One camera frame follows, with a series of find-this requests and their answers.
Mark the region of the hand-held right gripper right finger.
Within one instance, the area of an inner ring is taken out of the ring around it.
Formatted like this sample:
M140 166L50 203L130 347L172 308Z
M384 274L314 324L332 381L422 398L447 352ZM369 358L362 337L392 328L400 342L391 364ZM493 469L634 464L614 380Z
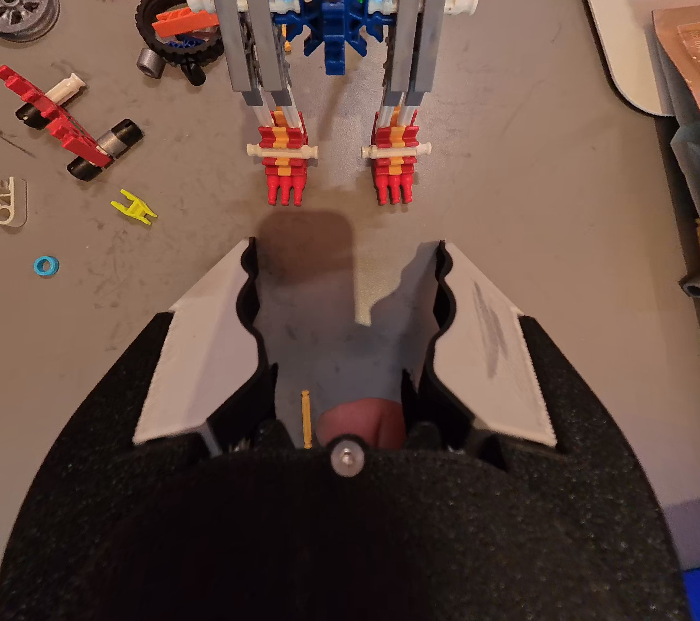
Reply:
M497 434L555 447L522 312L450 242L437 247L435 277L438 330L418 386L402 381L407 432L430 422L449 449Z

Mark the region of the red toy axle assembly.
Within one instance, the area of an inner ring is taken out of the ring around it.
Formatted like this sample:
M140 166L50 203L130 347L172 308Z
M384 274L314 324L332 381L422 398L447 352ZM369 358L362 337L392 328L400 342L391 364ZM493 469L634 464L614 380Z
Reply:
M74 73L48 92L41 91L9 66L1 66L1 80L24 102L15 116L36 130L48 129L64 149L76 155L67 171L81 181L95 179L144 137L141 128L126 118L94 139L64 108L65 102L85 87Z

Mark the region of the orange connector piece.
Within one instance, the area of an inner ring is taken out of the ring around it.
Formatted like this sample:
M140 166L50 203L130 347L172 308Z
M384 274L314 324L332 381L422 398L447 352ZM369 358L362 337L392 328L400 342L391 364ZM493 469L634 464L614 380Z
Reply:
M203 31L216 27L218 24L216 13L208 13L204 10L193 12L189 7L184 7L157 14L152 26L159 37L166 38Z

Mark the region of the grey spoked toy wheel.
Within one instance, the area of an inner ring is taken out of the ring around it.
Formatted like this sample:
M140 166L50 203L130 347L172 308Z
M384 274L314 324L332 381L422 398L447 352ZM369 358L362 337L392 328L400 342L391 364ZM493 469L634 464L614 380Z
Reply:
M59 0L1 0L1 38L30 42L51 31L59 18Z

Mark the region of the colourful construction toy dinosaur model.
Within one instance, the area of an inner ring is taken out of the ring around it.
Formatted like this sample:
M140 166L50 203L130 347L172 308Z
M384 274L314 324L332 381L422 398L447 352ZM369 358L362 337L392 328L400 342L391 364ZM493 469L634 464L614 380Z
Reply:
M479 0L187 0L194 12L216 13L234 92L256 113L260 141L248 144L261 160L269 204L302 203L310 161L319 150L309 144L295 104L285 40L304 29L304 54L323 48L326 74L345 74L345 48L367 53L365 34L386 41L382 96L370 162L378 203L412 202L415 164L431 153L418 141L415 123L425 94L433 90L444 17L472 15Z

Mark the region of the yellow-green clip piece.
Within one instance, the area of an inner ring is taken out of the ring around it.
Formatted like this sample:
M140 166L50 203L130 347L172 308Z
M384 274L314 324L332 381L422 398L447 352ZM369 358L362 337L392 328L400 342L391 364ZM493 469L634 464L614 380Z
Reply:
M139 197L130 193L125 189L121 189L120 193L127 199L128 204L124 205L118 201L112 200L110 205L116 210L136 221L146 225L151 225L151 219L157 219L157 214Z

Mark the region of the black toy tire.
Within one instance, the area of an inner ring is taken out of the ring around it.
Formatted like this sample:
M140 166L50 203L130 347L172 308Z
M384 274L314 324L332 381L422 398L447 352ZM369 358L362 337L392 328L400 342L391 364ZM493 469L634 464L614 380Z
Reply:
M219 25L203 31L187 33L209 41L205 45L191 49L168 47L166 43L174 36L161 38L153 29L152 23L155 22L157 14L184 7L189 7L187 0L141 0L136 8L136 28L146 47L161 55L167 64L180 67L187 60L197 60L202 67L205 67L223 55L223 40Z

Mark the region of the printed toy packaging bag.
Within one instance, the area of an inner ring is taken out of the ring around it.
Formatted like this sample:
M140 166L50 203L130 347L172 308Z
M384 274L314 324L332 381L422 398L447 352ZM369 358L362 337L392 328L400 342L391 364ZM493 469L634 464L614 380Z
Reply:
M652 13L663 78L676 121L660 130L673 155L671 189L687 262L685 286L699 286L699 7Z

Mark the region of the blue plastic bin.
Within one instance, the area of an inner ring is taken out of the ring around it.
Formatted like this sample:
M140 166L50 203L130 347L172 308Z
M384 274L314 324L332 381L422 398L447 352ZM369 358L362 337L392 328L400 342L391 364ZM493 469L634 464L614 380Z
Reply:
M699 568L682 573L685 591L693 620L700 620L700 570Z

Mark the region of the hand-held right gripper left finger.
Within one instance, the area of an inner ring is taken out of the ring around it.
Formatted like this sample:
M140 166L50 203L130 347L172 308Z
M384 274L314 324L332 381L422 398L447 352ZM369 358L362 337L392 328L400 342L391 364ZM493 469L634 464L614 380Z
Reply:
M135 445L195 433L217 456L275 419L276 366L254 326L257 277L256 239L249 238L171 307Z

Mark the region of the person's right hand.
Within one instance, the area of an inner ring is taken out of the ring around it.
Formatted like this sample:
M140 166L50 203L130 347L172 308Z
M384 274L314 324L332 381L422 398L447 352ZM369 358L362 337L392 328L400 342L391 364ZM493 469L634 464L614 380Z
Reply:
M323 446L343 435L355 435L369 446L398 450L406 439L402 405L383 398L363 398L322 413L316 435Z

